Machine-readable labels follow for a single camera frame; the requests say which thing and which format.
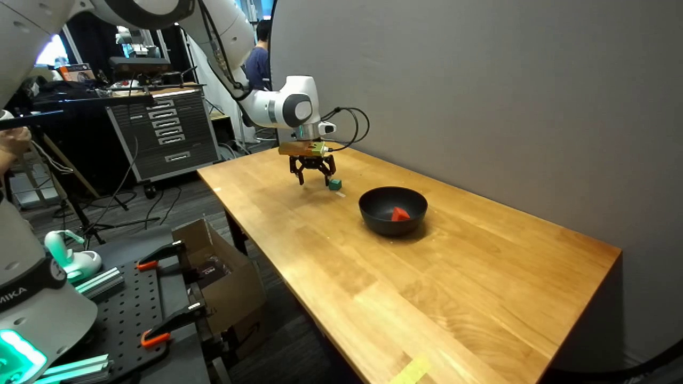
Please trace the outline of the person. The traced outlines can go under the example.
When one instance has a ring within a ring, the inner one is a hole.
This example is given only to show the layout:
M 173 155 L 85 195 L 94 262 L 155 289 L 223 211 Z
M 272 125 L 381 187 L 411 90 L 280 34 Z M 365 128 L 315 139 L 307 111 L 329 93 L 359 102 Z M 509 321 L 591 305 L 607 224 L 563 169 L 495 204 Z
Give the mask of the person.
M 243 69 L 253 89 L 271 90 L 270 35 L 271 20 L 260 20 L 256 27 L 256 46 L 246 59 Z

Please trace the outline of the black bowl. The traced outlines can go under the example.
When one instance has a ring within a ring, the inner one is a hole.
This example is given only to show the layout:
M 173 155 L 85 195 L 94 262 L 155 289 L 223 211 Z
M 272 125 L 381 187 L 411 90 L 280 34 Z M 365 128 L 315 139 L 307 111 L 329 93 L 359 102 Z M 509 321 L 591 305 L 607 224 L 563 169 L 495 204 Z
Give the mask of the black bowl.
M 424 221 L 428 201 L 416 190 L 398 186 L 378 187 L 359 197 L 359 209 L 366 226 L 376 234 L 400 237 L 414 233 Z M 392 222 L 393 207 L 399 206 L 410 214 L 411 219 Z

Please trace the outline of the grey drawer cabinet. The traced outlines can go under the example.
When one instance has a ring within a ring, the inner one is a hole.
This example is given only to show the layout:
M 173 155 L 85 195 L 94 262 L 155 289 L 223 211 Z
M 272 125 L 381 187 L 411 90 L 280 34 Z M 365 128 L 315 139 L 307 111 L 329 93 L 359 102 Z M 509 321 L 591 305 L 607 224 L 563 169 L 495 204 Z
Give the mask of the grey drawer cabinet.
M 221 161 L 201 85 L 151 95 L 151 105 L 106 109 L 138 183 L 177 177 Z

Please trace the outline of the aluminium profile bar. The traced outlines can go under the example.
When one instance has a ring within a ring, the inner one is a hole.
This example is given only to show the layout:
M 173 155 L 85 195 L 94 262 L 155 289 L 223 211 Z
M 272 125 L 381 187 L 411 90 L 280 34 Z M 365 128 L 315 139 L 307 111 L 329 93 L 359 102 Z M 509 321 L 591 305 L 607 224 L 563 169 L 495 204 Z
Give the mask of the aluminium profile bar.
M 108 354 L 54 365 L 46 370 L 33 384 L 99 384 L 109 380 L 113 360 Z
M 89 280 L 82 282 L 75 289 L 78 293 L 92 301 L 101 300 L 102 297 L 108 297 L 112 292 L 124 287 L 125 279 L 124 273 L 119 268 L 111 268 Z

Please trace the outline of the person's hand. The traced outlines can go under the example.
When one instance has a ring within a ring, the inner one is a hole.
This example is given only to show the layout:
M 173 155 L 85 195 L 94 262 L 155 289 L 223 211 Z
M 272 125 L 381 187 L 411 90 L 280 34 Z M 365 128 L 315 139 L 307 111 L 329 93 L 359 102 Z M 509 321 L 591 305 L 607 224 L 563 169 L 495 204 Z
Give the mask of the person's hand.
M 0 131 L 0 178 L 27 151 L 31 139 L 31 131 L 27 127 Z

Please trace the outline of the white hand controller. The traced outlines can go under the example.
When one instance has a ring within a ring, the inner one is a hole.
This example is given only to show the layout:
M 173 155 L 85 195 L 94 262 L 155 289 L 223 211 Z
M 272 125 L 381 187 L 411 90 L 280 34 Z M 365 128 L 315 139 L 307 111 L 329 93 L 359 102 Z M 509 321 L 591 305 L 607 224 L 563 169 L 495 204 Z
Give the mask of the white hand controller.
M 81 245 L 85 244 L 85 239 L 69 229 L 50 231 L 44 237 L 43 243 L 54 260 L 66 272 L 67 280 L 71 283 L 78 283 L 98 274 L 102 267 L 100 255 L 95 251 L 74 251 L 67 248 L 65 237 Z

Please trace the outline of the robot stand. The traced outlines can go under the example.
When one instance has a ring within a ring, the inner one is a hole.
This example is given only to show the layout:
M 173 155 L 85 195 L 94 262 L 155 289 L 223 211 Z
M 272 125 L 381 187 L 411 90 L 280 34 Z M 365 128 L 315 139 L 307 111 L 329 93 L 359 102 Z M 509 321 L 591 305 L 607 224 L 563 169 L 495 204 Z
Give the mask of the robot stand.
M 195 325 L 174 331 L 159 347 L 140 343 L 144 331 L 189 305 L 176 256 L 156 270 L 136 268 L 139 259 L 172 242 L 171 229 L 160 226 L 95 248 L 104 269 L 118 268 L 124 283 L 98 299 L 93 327 L 59 365 L 107 355 L 109 378 L 96 384 L 211 384 Z

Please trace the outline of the yellow tape strip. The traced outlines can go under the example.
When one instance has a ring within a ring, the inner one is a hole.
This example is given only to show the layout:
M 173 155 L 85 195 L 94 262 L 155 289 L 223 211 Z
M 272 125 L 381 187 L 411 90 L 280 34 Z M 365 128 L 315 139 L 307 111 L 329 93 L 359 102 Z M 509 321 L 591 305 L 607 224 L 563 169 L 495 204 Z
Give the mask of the yellow tape strip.
M 416 357 L 405 365 L 401 372 L 390 380 L 389 384 L 417 384 L 431 368 L 431 363 L 426 357 Z

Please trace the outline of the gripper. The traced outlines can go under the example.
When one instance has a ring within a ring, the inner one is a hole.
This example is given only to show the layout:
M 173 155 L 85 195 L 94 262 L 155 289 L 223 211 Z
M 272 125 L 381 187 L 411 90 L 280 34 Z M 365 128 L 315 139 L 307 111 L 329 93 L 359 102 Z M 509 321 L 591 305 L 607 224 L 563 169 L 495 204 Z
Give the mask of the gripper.
M 319 170 L 324 175 L 325 185 L 331 185 L 331 179 L 336 172 L 335 160 L 329 156 L 291 156 L 289 159 L 290 173 L 298 179 L 299 185 L 304 185 L 304 169 Z

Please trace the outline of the cardboard box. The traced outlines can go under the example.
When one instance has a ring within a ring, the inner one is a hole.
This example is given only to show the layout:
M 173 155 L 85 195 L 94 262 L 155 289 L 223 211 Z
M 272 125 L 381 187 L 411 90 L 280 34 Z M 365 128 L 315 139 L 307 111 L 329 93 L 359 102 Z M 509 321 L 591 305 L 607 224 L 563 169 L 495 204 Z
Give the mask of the cardboard box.
M 266 292 L 258 265 L 205 219 L 174 228 L 172 236 L 186 246 L 181 260 L 198 272 L 208 330 L 221 338 L 229 359 L 243 360 L 266 340 Z

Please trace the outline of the black clamp with orange grip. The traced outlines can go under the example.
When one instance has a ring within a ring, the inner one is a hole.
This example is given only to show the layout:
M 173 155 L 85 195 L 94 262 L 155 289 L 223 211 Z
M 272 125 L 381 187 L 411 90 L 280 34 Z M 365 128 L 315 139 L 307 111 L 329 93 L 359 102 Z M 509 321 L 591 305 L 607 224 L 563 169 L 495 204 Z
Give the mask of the black clamp with orange grip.
M 161 260 L 170 258 L 171 256 L 179 256 L 185 253 L 186 245 L 184 241 L 174 241 L 173 243 L 160 246 L 149 255 L 144 256 L 138 260 L 136 269 L 139 271 L 154 270 L 158 267 Z
M 183 326 L 193 325 L 205 316 L 207 316 L 207 304 L 203 301 L 178 309 L 158 325 L 144 331 L 140 337 L 140 345 L 145 349 L 156 348 L 162 343 L 168 342 L 171 339 L 171 333 L 175 330 L 179 330 Z

